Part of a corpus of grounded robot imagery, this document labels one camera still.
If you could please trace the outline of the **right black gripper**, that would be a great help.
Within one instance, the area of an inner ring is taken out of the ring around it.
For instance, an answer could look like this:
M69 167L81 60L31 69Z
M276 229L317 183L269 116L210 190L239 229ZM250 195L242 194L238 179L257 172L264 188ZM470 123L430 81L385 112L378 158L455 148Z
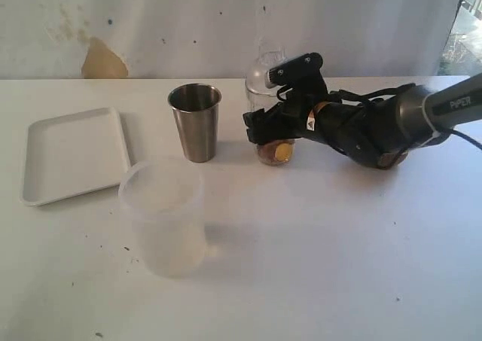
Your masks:
M243 114L248 140L266 145L277 140L328 140L316 107L328 98L320 72L271 72L270 82L279 86L278 102L269 110Z

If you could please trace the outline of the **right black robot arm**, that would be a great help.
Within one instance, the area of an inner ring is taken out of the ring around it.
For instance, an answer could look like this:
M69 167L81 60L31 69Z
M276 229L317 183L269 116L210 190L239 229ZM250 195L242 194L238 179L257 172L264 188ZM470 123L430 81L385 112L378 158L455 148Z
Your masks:
M481 119L481 76L434 92L414 83L372 93L328 91L322 76L283 84L271 108L243 115L251 143L263 147L290 139L325 144L359 165L391 169L416 148L451 135L479 148L456 126Z

